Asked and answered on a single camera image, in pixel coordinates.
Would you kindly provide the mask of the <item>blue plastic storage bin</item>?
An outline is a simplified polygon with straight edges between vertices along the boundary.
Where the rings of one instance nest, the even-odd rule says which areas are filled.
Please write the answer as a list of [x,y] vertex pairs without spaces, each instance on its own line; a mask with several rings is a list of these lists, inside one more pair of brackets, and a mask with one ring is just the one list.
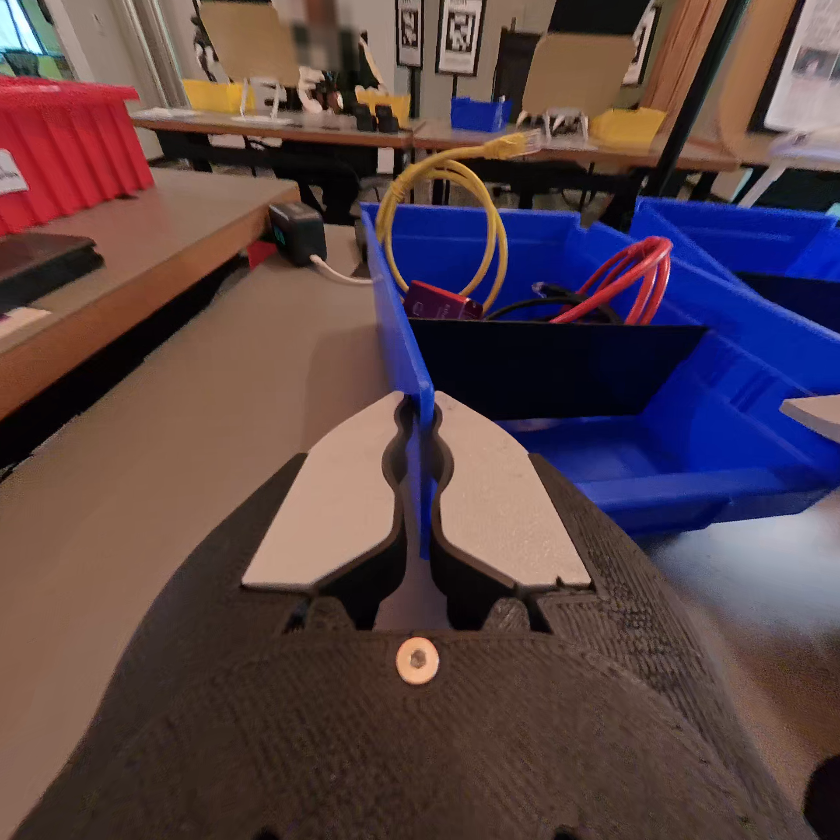
[[[362,206],[381,353],[392,390],[414,404],[414,498],[427,529],[435,401],[408,360],[403,325],[411,318],[375,242],[377,209]],[[500,215],[510,257],[492,312],[536,300],[539,283],[577,291],[615,253],[644,239],[598,223],[584,228],[575,213]],[[649,326],[692,324],[708,331],[641,414],[502,426],[634,537],[809,508],[838,488],[838,444],[784,416],[780,406],[789,398],[838,394],[838,333],[689,266],[674,246],[671,258],[665,298]],[[530,304],[496,321],[546,322],[557,310]]]
[[838,219],[826,214],[643,197],[629,233],[663,236],[682,262],[761,298],[735,274],[839,280]]

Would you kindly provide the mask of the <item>wooden side table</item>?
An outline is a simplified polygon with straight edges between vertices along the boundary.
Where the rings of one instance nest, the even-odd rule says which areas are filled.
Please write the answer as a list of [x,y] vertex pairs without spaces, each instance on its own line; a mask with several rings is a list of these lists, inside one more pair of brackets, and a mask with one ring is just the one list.
[[2,336],[1,418],[16,412],[263,235],[295,182],[156,169],[154,185],[41,231],[94,241],[98,270],[31,304],[46,315]]

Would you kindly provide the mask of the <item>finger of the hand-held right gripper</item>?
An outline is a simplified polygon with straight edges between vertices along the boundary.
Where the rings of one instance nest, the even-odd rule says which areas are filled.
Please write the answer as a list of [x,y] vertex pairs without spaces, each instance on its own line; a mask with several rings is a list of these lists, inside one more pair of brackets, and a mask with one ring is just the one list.
[[839,444],[839,403],[839,394],[789,398],[782,402],[780,412]]

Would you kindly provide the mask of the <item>wooden office desk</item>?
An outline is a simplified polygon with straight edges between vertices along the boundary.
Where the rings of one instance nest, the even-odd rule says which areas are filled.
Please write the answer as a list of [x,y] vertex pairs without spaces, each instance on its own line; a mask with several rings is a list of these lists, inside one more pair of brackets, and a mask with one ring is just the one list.
[[267,170],[299,185],[323,180],[361,189],[355,167],[364,158],[375,163],[380,151],[393,152],[393,174],[403,172],[413,148],[409,129],[381,132],[361,129],[351,115],[332,112],[226,114],[174,108],[150,108],[131,116],[133,126],[155,134],[167,161],[186,161],[197,172],[214,165]]
[[412,130],[413,149],[435,154],[481,146],[514,133],[532,134],[527,154],[505,161],[469,158],[465,164],[483,182],[516,196],[520,209],[532,209],[537,196],[563,191],[610,196],[616,210],[633,209],[664,148],[661,139],[645,149],[626,143],[584,142],[574,134],[548,139],[542,125],[510,125],[502,132],[488,133],[452,129],[446,122],[428,120]]

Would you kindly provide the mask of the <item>black flat case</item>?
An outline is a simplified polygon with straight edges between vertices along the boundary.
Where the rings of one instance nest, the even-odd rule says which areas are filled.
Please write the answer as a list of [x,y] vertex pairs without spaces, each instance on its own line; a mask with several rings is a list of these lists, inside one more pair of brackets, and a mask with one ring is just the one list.
[[1,313],[29,307],[104,266],[96,243],[63,234],[13,234],[1,240]]

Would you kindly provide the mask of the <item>black power bank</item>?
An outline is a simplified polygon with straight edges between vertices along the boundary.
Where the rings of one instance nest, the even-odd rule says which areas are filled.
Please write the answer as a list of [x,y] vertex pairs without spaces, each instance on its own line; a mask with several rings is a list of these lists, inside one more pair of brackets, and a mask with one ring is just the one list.
[[269,230],[276,248],[295,267],[310,267],[312,258],[326,262],[328,248],[319,212],[297,201],[268,208]]

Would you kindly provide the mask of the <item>red plastic tray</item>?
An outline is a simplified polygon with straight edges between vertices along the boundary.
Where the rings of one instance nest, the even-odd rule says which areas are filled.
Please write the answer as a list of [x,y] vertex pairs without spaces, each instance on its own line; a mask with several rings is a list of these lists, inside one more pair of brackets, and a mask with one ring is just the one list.
[[132,87],[2,76],[1,236],[149,189]]

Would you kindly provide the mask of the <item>black bin divider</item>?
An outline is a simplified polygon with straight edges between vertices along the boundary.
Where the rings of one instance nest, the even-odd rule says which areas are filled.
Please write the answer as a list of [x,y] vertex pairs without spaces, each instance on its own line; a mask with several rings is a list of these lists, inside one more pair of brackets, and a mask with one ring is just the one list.
[[745,271],[735,276],[767,301],[839,333],[839,280]]
[[423,392],[492,421],[641,414],[705,337],[700,325],[625,326],[412,318]]

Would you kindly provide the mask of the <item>wooden sign board with paper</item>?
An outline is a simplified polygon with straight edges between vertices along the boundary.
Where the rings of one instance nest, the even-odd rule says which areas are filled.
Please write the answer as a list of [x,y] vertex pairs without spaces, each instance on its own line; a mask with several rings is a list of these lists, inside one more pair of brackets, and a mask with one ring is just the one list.
[[788,133],[838,130],[839,2],[751,2],[715,109],[722,144],[764,163]]

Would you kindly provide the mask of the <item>beige cardboard board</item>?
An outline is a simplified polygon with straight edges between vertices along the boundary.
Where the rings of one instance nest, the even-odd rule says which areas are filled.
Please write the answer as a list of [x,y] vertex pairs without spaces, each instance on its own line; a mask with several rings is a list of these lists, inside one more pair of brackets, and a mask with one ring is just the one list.
[[521,111],[573,109],[593,118],[610,109],[636,53],[630,35],[546,34],[533,53]]

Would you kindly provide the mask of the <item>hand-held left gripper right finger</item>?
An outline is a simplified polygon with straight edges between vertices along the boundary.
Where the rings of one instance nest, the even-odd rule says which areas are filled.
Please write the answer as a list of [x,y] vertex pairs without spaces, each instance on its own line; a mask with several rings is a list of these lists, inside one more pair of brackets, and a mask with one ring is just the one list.
[[588,588],[592,578],[525,447],[445,392],[435,406],[444,547],[507,589]]

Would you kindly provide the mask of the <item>red metal ethernet adapter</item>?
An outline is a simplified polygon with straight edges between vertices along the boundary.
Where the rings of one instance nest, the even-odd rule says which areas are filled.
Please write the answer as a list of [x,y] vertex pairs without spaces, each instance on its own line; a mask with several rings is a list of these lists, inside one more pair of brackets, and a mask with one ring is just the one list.
[[410,319],[479,321],[484,317],[482,305],[470,297],[419,280],[407,287],[403,308]]

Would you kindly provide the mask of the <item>small blue bin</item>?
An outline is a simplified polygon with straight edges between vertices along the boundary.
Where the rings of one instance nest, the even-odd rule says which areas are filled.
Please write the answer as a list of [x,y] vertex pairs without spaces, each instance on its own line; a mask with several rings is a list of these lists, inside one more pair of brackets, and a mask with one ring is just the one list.
[[501,98],[482,101],[469,97],[450,100],[449,121],[454,131],[499,133],[510,122],[513,101]]

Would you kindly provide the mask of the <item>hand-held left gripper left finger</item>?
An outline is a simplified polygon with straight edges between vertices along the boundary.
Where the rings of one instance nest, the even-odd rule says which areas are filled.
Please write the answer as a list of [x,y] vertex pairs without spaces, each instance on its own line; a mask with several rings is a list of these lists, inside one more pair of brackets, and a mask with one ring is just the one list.
[[388,546],[403,524],[401,392],[344,420],[306,454],[241,583],[318,592]]

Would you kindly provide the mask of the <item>small yellow bin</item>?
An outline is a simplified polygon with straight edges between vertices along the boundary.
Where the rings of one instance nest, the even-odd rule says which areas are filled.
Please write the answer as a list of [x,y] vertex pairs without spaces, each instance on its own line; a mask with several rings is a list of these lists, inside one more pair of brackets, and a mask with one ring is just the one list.
[[182,86],[192,110],[229,116],[257,111],[256,89],[249,83],[184,78]]
[[589,121],[589,137],[602,146],[646,149],[666,118],[667,112],[652,108],[611,108]]

